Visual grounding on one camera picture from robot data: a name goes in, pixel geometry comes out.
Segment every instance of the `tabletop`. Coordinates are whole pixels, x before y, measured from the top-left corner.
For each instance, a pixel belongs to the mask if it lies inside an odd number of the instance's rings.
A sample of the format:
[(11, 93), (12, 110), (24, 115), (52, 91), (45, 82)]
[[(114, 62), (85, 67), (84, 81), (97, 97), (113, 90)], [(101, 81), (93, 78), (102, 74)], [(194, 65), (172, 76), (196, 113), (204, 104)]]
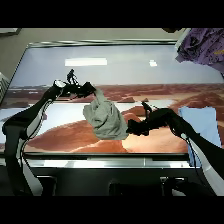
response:
[[(216, 108), (224, 142), (224, 81), (220, 72), (192, 62), (179, 63), (172, 41), (61, 42), (31, 44), (25, 50), (0, 109), (0, 128), (17, 112), (35, 104), (55, 79), (74, 69), (80, 84), (91, 82), (115, 102), (125, 120), (144, 119), (141, 101), (175, 112), (182, 106)], [(83, 116), (94, 97), (59, 98), (44, 114), (38, 135), (25, 152), (187, 153), (186, 143), (169, 128), (149, 136), (99, 140)], [(1, 151), (5, 136), (0, 133)]]

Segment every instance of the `display screen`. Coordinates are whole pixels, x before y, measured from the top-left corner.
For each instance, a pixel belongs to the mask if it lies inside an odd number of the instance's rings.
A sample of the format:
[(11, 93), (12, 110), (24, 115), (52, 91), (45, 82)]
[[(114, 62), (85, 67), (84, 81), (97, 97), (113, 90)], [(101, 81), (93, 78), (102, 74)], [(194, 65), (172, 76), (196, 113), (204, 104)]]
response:
[[(55, 79), (66, 81), (71, 69), (80, 84), (90, 82), (113, 101), (125, 121), (145, 119), (141, 101), (158, 108), (216, 108), (224, 142), (224, 84), (220, 72), (175, 60), (174, 45), (120, 45), (30, 48), (18, 66), (0, 110), (0, 128), (12, 115), (35, 104)], [(168, 127), (149, 136), (100, 140), (83, 116), (94, 100), (59, 98), (44, 114), (38, 135), (25, 152), (46, 153), (187, 153), (186, 143)], [(0, 133), (1, 151), (5, 136)]]

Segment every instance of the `gray cloth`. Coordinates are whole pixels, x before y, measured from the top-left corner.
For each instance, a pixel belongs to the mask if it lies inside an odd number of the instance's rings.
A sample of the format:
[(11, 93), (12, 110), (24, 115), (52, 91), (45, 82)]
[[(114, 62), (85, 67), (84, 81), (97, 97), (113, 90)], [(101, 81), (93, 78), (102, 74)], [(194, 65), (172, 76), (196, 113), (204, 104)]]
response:
[(128, 127), (120, 111), (100, 89), (96, 89), (95, 96), (96, 99), (83, 109), (83, 115), (93, 126), (95, 135), (102, 140), (126, 139)]

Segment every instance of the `robotic arm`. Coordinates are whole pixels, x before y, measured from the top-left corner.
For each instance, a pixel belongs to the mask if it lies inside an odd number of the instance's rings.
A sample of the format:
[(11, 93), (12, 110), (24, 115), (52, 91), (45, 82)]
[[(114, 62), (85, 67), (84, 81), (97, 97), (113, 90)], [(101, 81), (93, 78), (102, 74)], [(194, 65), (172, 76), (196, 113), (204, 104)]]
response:
[(149, 135), (149, 131), (169, 126), (171, 132), (187, 141), (201, 161), (204, 175), (218, 196), (224, 196), (224, 149), (217, 147), (197, 134), (192, 126), (173, 110), (161, 108), (155, 111), (142, 103), (146, 119), (141, 122), (128, 121), (128, 133)]
[(55, 80), (53, 86), (44, 93), (35, 105), (15, 114), (3, 125), (2, 131), (6, 135), (5, 162), (14, 195), (42, 194), (42, 184), (24, 160), (23, 151), (27, 141), (37, 135), (43, 121), (43, 114), (48, 106), (59, 96), (72, 93), (81, 98), (95, 91), (89, 82), (83, 86), (79, 85), (74, 79), (73, 72), (74, 70), (71, 70), (67, 76), (69, 83)]

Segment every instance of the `floor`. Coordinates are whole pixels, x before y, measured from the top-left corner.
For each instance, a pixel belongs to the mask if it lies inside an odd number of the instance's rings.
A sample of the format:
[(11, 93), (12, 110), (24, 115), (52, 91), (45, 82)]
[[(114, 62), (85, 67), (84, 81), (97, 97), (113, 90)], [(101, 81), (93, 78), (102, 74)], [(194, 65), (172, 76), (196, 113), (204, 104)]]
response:
[(0, 37), (0, 72), (11, 78), (32, 42), (109, 39), (178, 39), (183, 30), (166, 33), (161, 28), (22, 28), (15, 36)]

